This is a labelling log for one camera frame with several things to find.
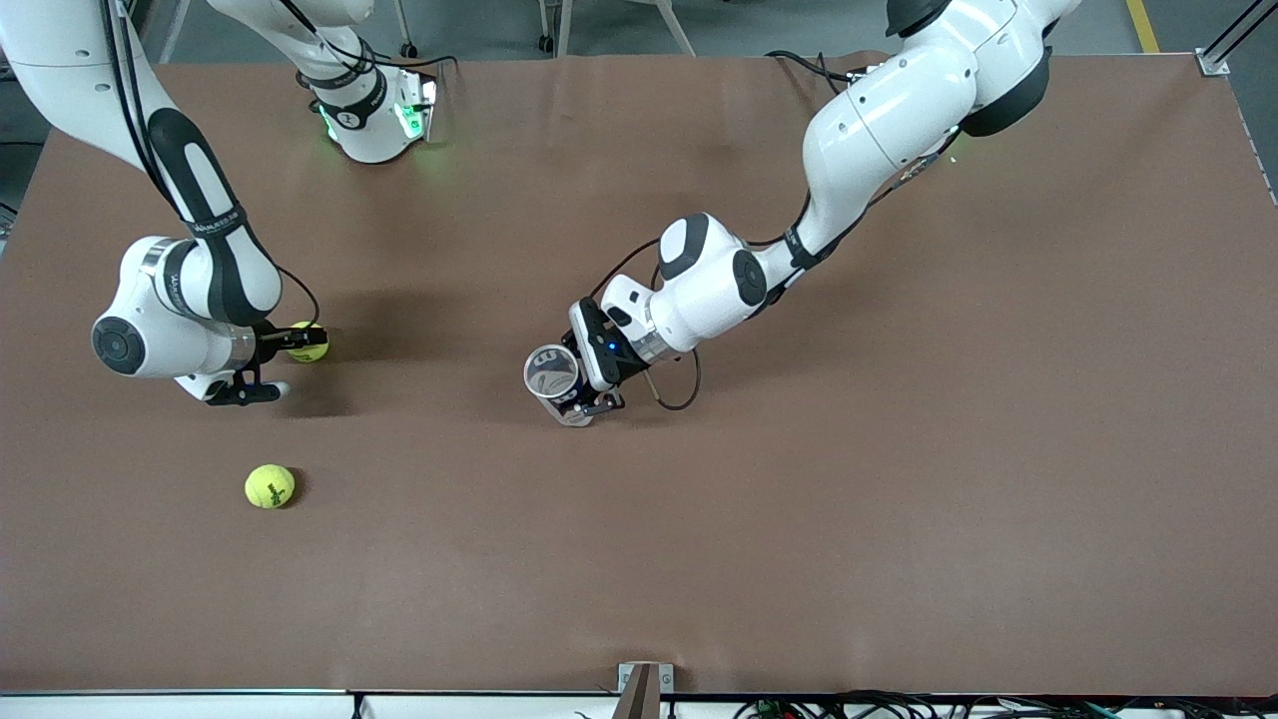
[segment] table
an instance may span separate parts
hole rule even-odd
[[[332,327],[247,410],[97,364],[120,253],[181,226],[55,133],[0,262],[0,688],[585,690],[662,659],[686,691],[1272,692],[1278,216],[1189,55],[1053,59],[1029,119],[707,342],[688,412],[627,387],[570,430],[525,396],[667,222],[792,220],[828,95],[795,73],[464,63],[442,146],[358,166],[289,68],[161,68]],[[267,462],[288,510],[243,498]]]

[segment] black cable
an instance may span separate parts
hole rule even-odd
[[[1232,23],[1229,23],[1229,27],[1224,28],[1224,32],[1220,33],[1220,37],[1217,37],[1215,41],[1212,42],[1212,45],[1208,45],[1206,50],[1204,50],[1203,54],[1204,55],[1210,55],[1212,51],[1215,50],[1215,46],[1219,45],[1222,40],[1224,40],[1224,36],[1227,36],[1231,32],[1233,32],[1233,28],[1238,27],[1238,23],[1241,23],[1242,20],[1245,20],[1247,18],[1247,15],[1250,15],[1251,11],[1255,10],[1260,5],[1260,3],[1263,3],[1263,1],[1264,0],[1254,0],[1251,3],[1251,6],[1247,8],[1246,10],[1243,10],[1241,15],[1238,15],[1237,18],[1235,18],[1235,20]],[[1228,55],[1228,54],[1229,54],[1228,51],[1223,52],[1223,55]]]
[[[805,70],[810,72],[812,74],[823,75],[828,80],[851,82],[851,78],[849,78],[846,74],[832,73],[828,69],[822,69],[820,66],[812,64],[806,59],[800,57],[799,55],[795,55],[794,52],[791,52],[789,50],[773,50],[772,52],[767,52],[763,56],[764,57],[782,57],[782,59],[786,59],[786,60],[792,60],[792,61],[797,63],[799,65],[801,65]],[[849,72],[850,73],[863,73],[863,72],[865,72],[869,68],[854,68],[854,69],[851,69]]]
[[[294,284],[296,284],[298,286],[302,287],[302,291],[307,292],[307,296],[311,298],[311,309],[312,309],[312,312],[311,312],[311,321],[307,323],[307,326],[304,326],[302,328],[308,329],[308,328],[316,326],[320,322],[320,300],[316,299],[316,294],[313,291],[311,291],[311,287],[307,286],[307,282],[304,282],[300,278],[298,278],[298,275],[294,275],[293,272],[288,271],[286,268],[284,268],[284,267],[281,267],[279,264],[276,264],[275,268],[280,269],[280,272],[285,273],[290,280],[294,281]]]
[[[330,50],[336,50],[337,52],[341,52],[343,55],[345,55],[348,57],[354,57],[357,60],[364,60],[366,59],[366,57],[362,57],[359,55],[355,55],[354,52],[348,52],[348,51],[343,50],[341,47],[337,47],[336,45],[328,45],[328,49]],[[390,55],[386,55],[385,52],[378,52],[378,51],[376,51],[373,49],[369,49],[369,52],[372,52],[373,56],[371,59],[368,59],[368,61],[372,63],[372,64],[374,64],[374,65],[381,65],[383,68],[427,68],[427,66],[431,66],[431,65],[438,65],[440,63],[443,63],[443,61],[447,61],[447,60],[452,60],[454,65],[458,64],[458,56],[456,55],[440,55],[438,57],[431,57],[429,60],[412,60],[412,61],[408,61],[408,63],[396,63],[395,57],[391,57]]]
[[[124,125],[129,130],[129,139],[133,142],[133,151],[138,153],[138,162],[142,165],[143,171],[146,171],[147,178],[151,179],[151,184],[160,192],[170,206],[176,206],[173,198],[169,195],[169,188],[165,186],[164,181],[156,174],[155,167],[147,163],[147,153],[142,148],[142,137],[138,134],[138,123],[133,116],[133,111],[129,109],[129,95],[124,89],[124,77],[120,73],[120,51],[116,46],[115,29],[111,24],[111,1],[98,0],[98,6],[102,13],[102,34],[106,40],[106,51],[111,65],[111,79],[115,80],[115,96],[120,101],[120,112],[124,115]]]
[[[142,107],[142,89],[138,87],[138,70],[133,63],[133,40],[129,37],[129,18],[119,18],[120,27],[120,41],[124,43],[124,65],[129,70],[129,88],[133,92],[133,106],[137,109],[137,123],[139,137],[142,139],[142,148],[146,151],[147,156],[144,162],[150,165],[151,171],[155,174],[155,180],[160,194],[169,201],[176,211],[178,204],[173,199],[173,193],[169,192],[169,185],[164,181],[164,175],[160,172],[160,163],[156,162],[155,146],[151,144],[151,130],[147,128],[146,109]]]
[[[1238,43],[1241,43],[1243,40],[1246,40],[1247,36],[1251,34],[1258,27],[1260,27],[1261,23],[1264,23],[1265,20],[1268,20],[1269,15],[1274,14],[1274,10],[1278,10],[1278,5],[1270,5],[1269,9],[1265,10],[1265,14],[1260,15],[1259,20],[1251,23],[1251,27],[1249,27],[1246,31],[1243,31],[1243,33],[1240,34],[1238,38],[1233,41],[1233,45],[1226,47],[1224,52],[1220,52],[1220,57],[1224,57],[1229,52],[1233,52],[1233,49],[1237,47]]]
[[[280,5],[284,5],[284,9],[291,13],[293,17],[296,18],[299,23],[302,23],[302,27],[307,28],[307,31],[309,31],[312,34],[320,34],[320,32],[316,29],[316,26],[311,22],[311,18],[308,18],[302,10],[299,10],[298,6],[293,4],[293,0],[279,0],[279,1]]]
[[[440,55],[438,57],[431,57],[429,60],[413,60],[413,61],[408,61],[408,63],[395,63],[395,61],[392,61],[394,57],[391,57],[390,55],[387,55],[385,52],[378,52],[377,50],[373,50],[372,47],[368,49],[369,54],[372,54],[372,57],[364,57],[363,55],[355,55],[354,52],[348,52],[346,50],[343,50],[341,47],[337,47],[336,45],[328,42],[322,34],[320,34],[320,29],[316,28],[314,23],[311,22],[311,18],[307,18],[305,13],[303,13],[293,3],[293,0],[276,0],[276,1],[280,3],[281,5],[284,5],[284,8],[286,10],[289,10],[289,13],[291,13],[293,17],[296,18],[299,23],[302,23],[302,27],[307,28],[307,31],[311,32],[311,34],[316,36],[316,38],[320,40],[320,42],[325,47],[327,47],[328,50],[332,50],[335,52],[340,52],[340,54],[343,54],[343,55],[345,55],[348,57],[351,57],[354,60],[359,60],[359,61],[368,60],[373,65],[382,65],[382,66],[389,66],[389,68],[427,68],[429,65],[437,65],[440,63],[443,63],[445,60],[452,60],[454,65],[458,64],[458,57],[455,55]],[[341,63],[341,66],[346,68],[348,70],[355,72],[355,68],[351,68],[346,63],[343,63],[340,59],[337,61]]]
[[[621,267],[626,266],[626,262],[634,259],[640,252],[643,252],[644,249],[648,249],[649,246],[652,246],[653,244],[657,244],[658,241],[661,241],[659,236],[654,238],[654,239],[649,239],[648,241],[645,241],[645,243],[640,244],[639,246],[635,246],[634,249],[631,249],[630,253],[626,254],[620,262],[617,262],[617,264],[615,267],[612,267],[611,269],[608,269],[607,275],[603,275],[603,278],[599,280],[599,284],[594,285],[594,289],[592,289],[590,294],[588,294],[587,296],[594,296],[596,294],[599,294],[599,290],[603,289],[603,285],[608,284],[608,280],[611,280],[613,276],[616,276],[616,273],[621,271]]]
[[[826,66],[826,55],[817,52],[817,63],[820,64],[820,74],[826,78],[826,84],[829,86],[829,91],[838,95],[838,88],[835,87],[835,80],[829,79],[829,68]]]
[[[682,405],[670,405],[662,398],[657,398],[657,405],[661,405],[662,410],[670,410],[671,412],[682,412],[697,402],[697,396],[702,393],[702,354],[693,347],[693,365],[697,367],[697,383],[693,386],[693,395],[688,396],[688,400]]]

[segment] clear cup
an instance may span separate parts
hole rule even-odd
[[[524,363],[524,387],[542,400],[575,400],[583,386],[576,356],[562,344],[538,346]]]

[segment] chair leg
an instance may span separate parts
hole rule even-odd
[[[567,55],[567,34],[573,27],[573,0],[564,0],[560,8],[560,40],[555,43],[555,56]]]
[[[670,0],[656,0],[657,9],[661,10],[661,17],[666,19],[666,27],[670,28],[670,34],[675,36],[675,42],[693,57],[697,52],[693,51],[693,43],[688,41],[688,36],[684,34],[684,27],[679,24],[679,18],[675,17],[675,9],[670,5]]]

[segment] brown paper mat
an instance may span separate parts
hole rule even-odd
[[[101,368],[121,252],[181,227],[52,139],[0,262],[0,688],[583,690],[639,658],[699,691],[1273,691],[1278,217],[1192,57],[1054,59],[1025,123],[707,342],[693,410],[640,383],[589,430],[527,352],[686,212],[786,226],[824,83],[468,63],[450,146],[357,166],[286,66],[161,75],[334,347],[249,410]],[[303,471],[286,511],[243,498],[266,462]]]

